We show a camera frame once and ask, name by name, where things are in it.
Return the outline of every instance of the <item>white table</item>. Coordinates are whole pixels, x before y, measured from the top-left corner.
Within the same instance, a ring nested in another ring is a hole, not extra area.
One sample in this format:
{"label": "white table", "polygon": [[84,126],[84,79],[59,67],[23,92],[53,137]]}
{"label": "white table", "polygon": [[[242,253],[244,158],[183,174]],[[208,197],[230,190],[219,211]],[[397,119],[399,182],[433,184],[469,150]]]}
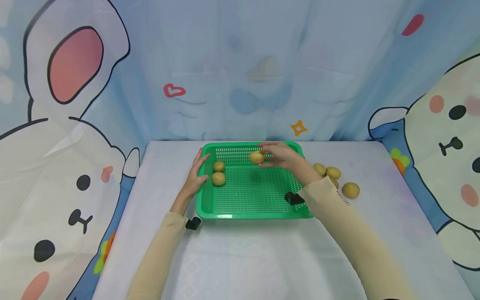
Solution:
{"label": "white table", "polygon": [[[125,299],[164,214],[206,141],[152,141],[142,160],[93,300]],[[421,300],[473,299],[383,145],[303,142],[305,157],[356,182],[352,205],[404,266]],[[192,200],[187,216],[195,215]],[[166,300],[365,299],[360,281],[316,219],[203,220],[177,249]]]}

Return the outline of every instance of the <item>orange star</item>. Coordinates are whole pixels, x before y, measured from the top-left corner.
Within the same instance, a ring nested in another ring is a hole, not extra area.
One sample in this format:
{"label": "orange star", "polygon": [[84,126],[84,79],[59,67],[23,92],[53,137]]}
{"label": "orange star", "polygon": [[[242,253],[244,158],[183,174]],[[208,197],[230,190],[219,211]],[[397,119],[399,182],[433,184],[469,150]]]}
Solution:
{"label": "orange star", "polygon": [[301,133],[308,131],[308,129],[303,126],[303,122],[301,120],[299,120],[296,124],[290,125],[290,127],[293,129],[295,136],[299,136]]}

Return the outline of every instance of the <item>person's right hand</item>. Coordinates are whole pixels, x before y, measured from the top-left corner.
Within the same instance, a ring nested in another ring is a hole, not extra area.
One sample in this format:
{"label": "person's right hand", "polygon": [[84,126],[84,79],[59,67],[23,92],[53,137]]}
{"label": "person's right hand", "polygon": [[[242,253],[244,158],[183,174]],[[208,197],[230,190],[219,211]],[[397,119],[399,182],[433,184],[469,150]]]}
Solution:
{"label": "person's right hand", "polygon": [[287,144],[282,142],[266,142],[258,144],[262,147],[260,152],[271,154],[265,161],[269,163],[259,164],[262,168],[281,167],[290,171],[302,186],[307,186],[312,182],[319,181],[322,176],[306,161],[300,154],[295,152]]}
{"label": "person's right hand", "polygon": [[258,146],[262,148],[260,152],[262,152],[263,154],[272,155],[272,156],[265,157],[265,161],[269,163],[259,164],[258,165],[259,167],[263,167],[263,168],[281,167],[292,172],[294,167],[301,160],[304,160],[300,154],[295,152],[286,143],[265,142],[265,143],[258,144]]}

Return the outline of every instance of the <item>black clip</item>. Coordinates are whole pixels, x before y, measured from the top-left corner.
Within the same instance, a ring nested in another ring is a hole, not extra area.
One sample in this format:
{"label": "black clip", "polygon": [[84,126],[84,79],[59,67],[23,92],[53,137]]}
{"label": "black clip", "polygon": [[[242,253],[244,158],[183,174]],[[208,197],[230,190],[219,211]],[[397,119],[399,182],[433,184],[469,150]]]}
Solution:
{"label": "black clip", "polygon": [[188,219],[187,223],[185,224],[185,228],[197,230],[201,222],[202,220],[199,217],[194,217],[192,220]]}
{"label": "black clip", "polygon": [[290,205],[297,205],[297,204],[305,203],[305,200],[302,197],[300,197],[300,195],[294,194],[292,192],[287,192],[285,194],[285,200]]}

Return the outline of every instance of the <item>hand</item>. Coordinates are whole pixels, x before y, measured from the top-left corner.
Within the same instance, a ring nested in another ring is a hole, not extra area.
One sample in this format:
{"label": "hand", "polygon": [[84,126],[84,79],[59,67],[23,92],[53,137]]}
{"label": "hand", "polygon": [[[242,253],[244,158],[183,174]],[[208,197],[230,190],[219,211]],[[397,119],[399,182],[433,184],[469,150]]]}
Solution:
{"label": "hand", "polygon": [[171,212],[177,213],[179,215],[184,215],[187,205],[190,200],[195,196],[199,191],[202,185],[208,180],[208,175],[198,176],[198,170],[210,156],[210,153],[207,153],[204,157],[200,158],[202,155],[203,149],[198,150],[197,156],[192,163],[192,168],[188,173],[187,180],[185,181],[182,189],[180,190],[175,202],[173,203]]}
{"label": "hand", "polygon": [[207,155],[200,158],[200,156],[202,155],[202,151],[202,148],[198,150],[197,156],[195,156],[195,159],[193,160],[192,168],[188,173],[187,180],[185,181],[185,184],[180,190],[180,193],[186,194],[190,198],[195,196],[195,194],[202,187],[202,185],[208,180],[208,175],[198,177],[198,170],[210,156],[210,153],[207,153]]}
{"label": "hand", "polygon": [[263,154],[272,154],[265,157],[269,164],[259,164],[262,168],[281,167],[290,171],[302,186],[307,186],[312,182],[322,180],[322,176],[306,161],[300,154],[295,152],[287,144],[282,142],[260,143],[262,147],[260,152]]}
{"label": "hand", "polygon": [[304,161],[303,157],[300,154],[295,152],[290,148],[286,143],[275,142],[275,143],[260,143],[259,147],[262,147],[260,152],[263,154],[272,154],[270,157],[265,157],[265,161],[270,162],[269,164],[259,164],[259,167],[262,168],[271,168],[271,167],[281,167],[290,172],[293,171],[295,166]]}

